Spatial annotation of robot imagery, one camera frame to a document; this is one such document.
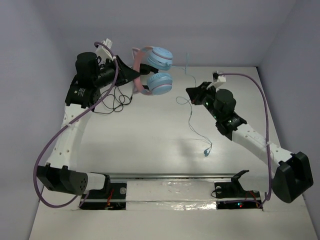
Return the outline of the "pink blue cat-ear headphones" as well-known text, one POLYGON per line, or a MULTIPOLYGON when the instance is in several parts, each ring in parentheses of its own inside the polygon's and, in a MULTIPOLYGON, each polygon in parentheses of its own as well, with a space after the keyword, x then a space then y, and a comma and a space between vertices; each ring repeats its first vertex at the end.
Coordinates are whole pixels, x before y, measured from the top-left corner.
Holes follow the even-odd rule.
POLYGON ((167 71, 173 66, 173 54, 162 47, 145 46, 141 49, 132 48, 133 66, 136 72, 142 70, 142 60, 147 55, 147 73, 153 73, 145 85, 142 84, 141 78, 133 80, 132 93, 143 94, 146 96, 163 95, 171 91, 173 87, 173 78, 167 71))

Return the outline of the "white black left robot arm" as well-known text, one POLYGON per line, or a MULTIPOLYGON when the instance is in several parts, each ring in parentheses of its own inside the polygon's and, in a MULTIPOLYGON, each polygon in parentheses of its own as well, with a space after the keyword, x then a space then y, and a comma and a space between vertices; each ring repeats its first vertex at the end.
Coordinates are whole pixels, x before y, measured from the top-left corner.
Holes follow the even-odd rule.
POLYGON ((108 175, 77 170, 82 137, 95 107, 102 100, 100 90, 127 84, 140 73, 118 56, 103 62, 94 52, 80 53, 75 69, 65 98, 61 129, 52 139, 54 149, 44 166, 35 165, 33 180, 54 192, 80 196, 94 190, 98 196, 106 197, 111 193, 108 175))

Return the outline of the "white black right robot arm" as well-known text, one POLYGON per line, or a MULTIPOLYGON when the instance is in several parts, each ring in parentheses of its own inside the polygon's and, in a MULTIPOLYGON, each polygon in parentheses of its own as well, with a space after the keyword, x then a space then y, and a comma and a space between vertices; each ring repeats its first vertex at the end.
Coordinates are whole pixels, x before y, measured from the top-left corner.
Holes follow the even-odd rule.
POLYGON ((265 197, 274 193, 281 201, 292 203, 313 186, 309 158, 299 151, 289 150, 270 142, 235 112, 237 104, 231 91, 216 89, 210 82, 185 90, 191 104, 202 105, 213 116, 219 133, 244 147, 268 167, 268 187, 265 197))

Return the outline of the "black headphones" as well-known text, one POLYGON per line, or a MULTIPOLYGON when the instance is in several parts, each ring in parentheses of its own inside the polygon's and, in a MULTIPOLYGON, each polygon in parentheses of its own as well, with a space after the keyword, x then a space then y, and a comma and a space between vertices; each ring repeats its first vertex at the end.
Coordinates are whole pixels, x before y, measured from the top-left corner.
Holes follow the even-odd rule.
POLYGON ((159 70, 151 65, 141 63, 139 68, 139 73, 141 75, 149 75, 150 73, 157 74, 159 70))

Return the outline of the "silver foil tape strip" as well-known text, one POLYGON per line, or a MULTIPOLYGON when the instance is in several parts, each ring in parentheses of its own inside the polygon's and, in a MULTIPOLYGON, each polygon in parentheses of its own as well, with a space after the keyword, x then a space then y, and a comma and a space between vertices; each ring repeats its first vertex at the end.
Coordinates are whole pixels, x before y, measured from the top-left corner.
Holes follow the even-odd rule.
POLYGON ((126 188, 128 211, 207 211, 216 210, 211 196, 212 181, 135 180, 126 188))

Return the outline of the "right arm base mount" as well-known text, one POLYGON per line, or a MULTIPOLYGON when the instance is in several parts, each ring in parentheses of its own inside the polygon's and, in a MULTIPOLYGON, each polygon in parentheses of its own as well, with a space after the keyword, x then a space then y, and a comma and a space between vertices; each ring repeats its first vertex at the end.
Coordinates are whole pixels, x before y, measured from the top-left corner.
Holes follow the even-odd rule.
POLYGON ((211 197, 216 199, 218 210, 262 209, 260 193, 244 190, 239 179, 249 170, 242 170, 231 177, 230 181, 217 182, 211 197))

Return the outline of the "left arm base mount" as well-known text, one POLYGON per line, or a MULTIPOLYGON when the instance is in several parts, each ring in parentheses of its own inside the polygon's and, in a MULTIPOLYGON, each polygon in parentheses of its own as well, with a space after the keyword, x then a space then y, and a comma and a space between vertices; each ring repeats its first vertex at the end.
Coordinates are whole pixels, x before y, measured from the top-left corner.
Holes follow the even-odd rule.
POLYGON ((127 181, 106 174, 105 177, 102 189, 90 190, 88 195, 81 196, 81 210, 126 210, 127 181))

